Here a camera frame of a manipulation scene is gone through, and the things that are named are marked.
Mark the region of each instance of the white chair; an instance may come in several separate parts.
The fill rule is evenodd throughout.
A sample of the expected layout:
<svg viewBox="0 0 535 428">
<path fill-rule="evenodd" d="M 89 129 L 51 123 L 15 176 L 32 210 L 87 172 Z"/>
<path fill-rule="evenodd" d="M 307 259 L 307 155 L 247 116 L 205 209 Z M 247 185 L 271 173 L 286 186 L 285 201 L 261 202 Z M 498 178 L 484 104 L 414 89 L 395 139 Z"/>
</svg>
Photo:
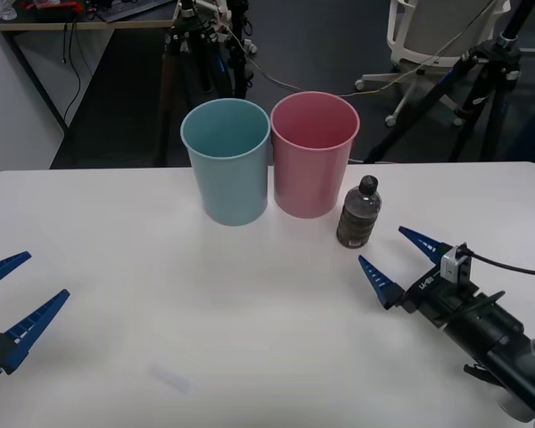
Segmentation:
<svg viewBox="0 0 535 428">
<path fill-rule="evenodd" d="M 392 64 L 397 70 L 412 70 L 421 63 L 424 66 L 397 82 L 409 83 L 410 86 L 396 110 L 384 120 L 387 127 L 396 124 L 396 118 L 417 87 L 426 92 L 430 91 L 463 52 L 492 38 L 496 20 L 511 9 L 509 0 L 496 0 L 492 7 L 448 47 L 443 53 L 444 56 L 432 57 L 462 31 L 484 5 L 485 2 L 479 0 L 391 0 L 386 41 L 391 49 Z M 362 91 L 367 81 L 390 82 L 401 74 L 364 74 L 355 82 L 355 87 Z M 440 101 L 452 111 L 457 107 L 446 95 Z M 462 120 L 455 118 L 454 124 L 460 126 Z"/>
</svg>

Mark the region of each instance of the floor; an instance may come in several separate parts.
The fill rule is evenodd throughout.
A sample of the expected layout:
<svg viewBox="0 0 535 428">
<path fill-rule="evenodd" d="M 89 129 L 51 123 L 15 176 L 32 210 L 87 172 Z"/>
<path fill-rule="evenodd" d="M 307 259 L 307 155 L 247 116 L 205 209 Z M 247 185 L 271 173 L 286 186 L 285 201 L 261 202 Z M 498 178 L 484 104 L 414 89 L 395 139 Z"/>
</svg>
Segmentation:
<svg viewBox="0 0 535 428">
<path fill-rule="evenodd" d="M 353 83 L 361 74 L 388 72 L 391 67 L 390 50 L 385 42 L 388 0 L 250 0 L 250 3 L 252 39 L 259 48 L 256 61 L 284 82 L 310 90 L 345 94 L 353 91 Z M 160 29 L 115 31 L 71 123 L 73 137 L 62 143 L 52 169 L 151 166 L 162 46 Z M 535 47 L 535 10 L 520 34 L 520 46 Z M 500 153 L 535 111 L 535 58 L 523 58 L 522 68 L 522 79 L 511 98 Z M 200 103 L 209 99 L 210 95 L 203 95 L 196 85 L 190 58 L 185 61 L 185 69 L 191 75 L 189 87 L 194 101 Z M 459 100 L 467 90 L 468 85 L 461 86 L 453 96 Z M 256 73 L 248 99 L 270 112 L 288 94 Z M 189 166 L 178 133 L 187 108 L 182 92 L 178 95 L 169 165 Z M 400 88 L 393 86 L 378 95 L 349 98 L 361 118 L 351 158 L 364 159 L 387 135 L 384 117 L 394 110 L 401 96 Z M 477 160 L 485 119 L 481 118 L 461 161 Z M 457 133 L 451 126 L 452 120 L 449 110 L 436 106 L 399 141 L 385 160 L 445 161 Z"/>
</svg>

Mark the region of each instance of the cup rim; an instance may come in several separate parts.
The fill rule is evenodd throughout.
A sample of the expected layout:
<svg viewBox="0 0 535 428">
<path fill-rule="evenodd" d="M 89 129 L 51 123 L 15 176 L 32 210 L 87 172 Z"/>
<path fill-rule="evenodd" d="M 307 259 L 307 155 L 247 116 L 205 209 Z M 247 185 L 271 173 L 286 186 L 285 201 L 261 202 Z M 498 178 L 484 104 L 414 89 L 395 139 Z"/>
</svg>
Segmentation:
<svg viewBox="0 0 535 428">
<path fill-rule="evenodd" d="M 256 145 L 255 147 L 253 147 L 252 149 L 250 149 L 248 152 L 244 152 L 242 154 L 236 154 L 235 156 L 229 156 L 229 157 L 225 157 L 225 158 L 217 158 L 217 157 L 214 157 L 214 156 L 209 156 L 208 154 L 204 154 L 204 153 L 200 153 L 198 152 L 197 150 L 195 150 L 193 147 L 191 147 L 185 140 L 185 134 L 184 134 L 184 129 L 185 129 L 185 123 L 186 121 L 188 120 L 188 118 L 190 118 L 190 116 L 197 110 L 199 110 L 200 108 L 202 108 L 203 106 L 207 105 L 207 104 L 212 104 L 212 103 L 222 103 L 222 102 L 225 102 L 225 101 L 237 101 L 237 102 L 240 102 L 240 103 L 247 103 L 251 106 L 253 106 L 255 109 L 261 111 L 261 113 L 264 115 L 264 117 L 266 118 L 266 122 L 267 122 L 267 131 L 266 131 L 266 134 L 264 135 L 264 137 L 261 139 L 261 141 L 259 142 L 258 145 Z M 186 149 L 189 151 L 189 152 L 193 152 L 193 153 L 196 153 L 198 156 L 201 156 L 205 159 L 210 159 L 210 160 L 213 160 L 213 161 L 233 161 L 235 159 L 240 159 L 244 156 L 247 156 L 248 154 L 251 154 L 257 150 L 259 150 L 259 148 L 266 143 L 266 141 L 268 140 L 268 137 L 269 137 L 269 132 L 271 131 L 271 122 L 269 120 L 269 116 L 268 114 L 264 111 L 264 109 L 262 109 L 261 107 L 259 107 L 256 103 L 252 103 L 251 101 L 248 101 L 248 100 L 242 100 L 240 98 L 218 98 L 217 100 L 210 100 L 210 101 L 207 101 L 206 103 L 202 103 L 200 104 L 198 107 L 195 107 L 193 108 L 186 116 L 185 118 L 183 119 L 182 121 L 182 124 L 180 125 L 180 139 L 182 140 L 182 143 L 185 145 Z"/>
<path fill-rule="evenodd" d="M 334 145 L 333 147 L 324 147 L 324 148 L 321 148 L 321 149 L 303 147 L 302 145 L 298 145 L 298 144 L 292 143 L 287 138 L 284 138 L 279 132 L 277 132 L 276 127 L 274 126 L 274 112 L 276 111 L 277 107 L 279 107 L 279 104 L 283 103 L 287 99 L 293 98 L 294 96 L 301 96 L 301 95 L 304 95 L 304 94 L 325 95 L 325 96 L 329 96 L 331 98 L 335 98 L 338 101 L 340 101 L 341 103 L 346 104 L 350 108 L 350 110 L 353 112 L 353 114 L 355 115 L 355 118 L 357 119 L 357 125 L 355 126 L 355 132 L 353 132 L 353 135 L 350 136 L 349 138 L 347 138 L 341 144 Z M 343 147 L 344 145 L 351 143 L 354 140 L 355 136 L 357 136 L 357 134 L 358 134 L 358 130 L 360 129 L 360 117 L 358 116 L 358 113 L 355 110 L 355 108 L 350 103 L 347 103 L 345 100 L 340 98 L 340 96 L 329 94 L 327 92 L 320 92 L 320 91 L 303 91 L 303 92 L 298 92 L 297 94 L 288 95 L 283 100 L 280 100 L 280 102 L 276 104 L 276 106 L 271 111 L 271 114 L 269 115 L 269 124 L 271 125 L 271 129 L 274 132 L 274 134 L 276 134 L 277 137 L 281 138 L 283 141 L 285 141 L 286 143 L 288 143 L 289 145 L 292 145 L 293 147 L 295 147 L 297 149 L 305 150 L 306 152 L 330 152 L 331 150 L 337 150 L 337 149 Z"/>
</svg>

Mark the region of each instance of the tripod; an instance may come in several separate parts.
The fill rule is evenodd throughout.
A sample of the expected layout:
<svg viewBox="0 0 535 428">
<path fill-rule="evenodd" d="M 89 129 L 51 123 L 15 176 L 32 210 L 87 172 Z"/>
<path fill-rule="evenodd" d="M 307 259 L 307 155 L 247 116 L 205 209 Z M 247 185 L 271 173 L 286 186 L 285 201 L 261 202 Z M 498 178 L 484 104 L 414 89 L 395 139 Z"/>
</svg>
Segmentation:
<svg viewBox="0 0 535 428">
<path fill-rule="evenodd" d="M 402 120 L 397 122 L 395 128 L 379 145 L 371 150 L 364 163 L 380 161 L 392 146 L 481 60 L 487 60 L 487 62 L 481 68 L 463 106 L 456 110 L 456 115 L 464 120 L 464 125 L 457 135 L 449 161 L 457 161 L 493 93 L 490 117 L 480 153 L 480 161 L 492 161 L 495 158 L 506 119 L 509 95 L 514 90 L 521 74 L 519 66 L 521 52 L 515 45 L 517 34 L 534 5 L 535 0 L 523 0 L 515 10 L 506 29 L 496 40 L 484 42 L 464 53 L 438 85 L 426 94 L 411 112 L 403 115 Z"/>
<path fill-rule="evenodd" d="M 228 7 L 232 11 L 233 33 L 242 39 L 243 26 L 246 22 L 245 13 L 248 10 L 247 0 L 229 0 Z M 228 66 L 234 70 L 235 88 L 228 67 L 222 58 L 218 35 L 208 20 L 203 20 L 194 9 L 193 0 L 183 0 L 180 14 L 174 25 L 165 35 L 164 54 L 162 56 L 162 70 L 160 77 L 160 102 L 157 125 L 157 144 L 153 166 L 162 168 L 167 166 L 167 149 L 172 121 L 172 103 L 174 99 L 174 84 L 177 71 L 183 80 L 185 100 L 189 110 L 193 108 L 190 101 L 180 48 L 183 42 L 191 47 L 198 67 L 200 85 L 205 93 L 216 88 L 220 98 L 245 98 L 253 74 L 246 67 L 245 53 L 233 37 L 226 41 L 230 53 Z"/>
</svg>

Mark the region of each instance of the desk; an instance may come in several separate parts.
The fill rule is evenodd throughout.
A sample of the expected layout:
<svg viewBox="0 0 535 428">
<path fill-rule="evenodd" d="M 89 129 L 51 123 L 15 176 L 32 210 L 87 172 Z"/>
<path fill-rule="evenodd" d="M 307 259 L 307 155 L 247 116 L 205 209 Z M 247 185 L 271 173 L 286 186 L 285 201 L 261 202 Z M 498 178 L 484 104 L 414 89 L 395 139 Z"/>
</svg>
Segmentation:
<svg viewBox="0 0 535 428">
<path fill-rule="evenodd" d="M 16 43 L 16 35 L 25 31 L 63 31 L 64 22 L 38 22 L 31 12 L 26 11 L 20 7 L 20 0 L 16 0 L 14 9 L 18 13 L 18 18 L 13 21 L 0 20 L 0 31 L 4 35 L 8 46 L 12 49 L 14 55 L 20 62 L 24 71 L 28 74 L 32 84 L 36 87 L 40 96 L 45 102 L 49 111 L 55 117 L 55 120 L 63 130 L 64 136 L 68 136 L 70 130 L 67 124 L 63 121 L 63 116 L 56 109 L 54 102 L 45 90 L 32 69 L 26 56 Z M 116 21 L 106 23 L 101 19 L 95 17 L 92 21 L 85 16 L 81 16 L 76 25 L 75 30 L 82 29 L 167 29 L 171 25 L 172 15 L 175 10 L 175 3 L 164 4 L 161 7 L 152 9 L 147 12 L 142 12 L 134 15 L 124 21 Z M 71 23 L 68 24 L 68 31 L 71 28 Z"/>
<path fill-rule="evenodd" d="M 526 426 L 443 333 L 379 307 L 357 256 L 410 285 L 431 264 L 406 225 L 535 268 L 535 165 L 348 166 L 341 198 L 365 174 L 383 211 L 350 251 L 334 236 L 340 204 L 302 220 L 270 199 L 254 223 L 221 226 L 190 169 L 0 173 L 0 259 L 33 255 L 0 283 L 0 332 L 71 292 L 0 376 L 0 427 Z M 534 276 L 475 261 L 472 277 L 505 290 L 535 337 Z"/>
</svg>

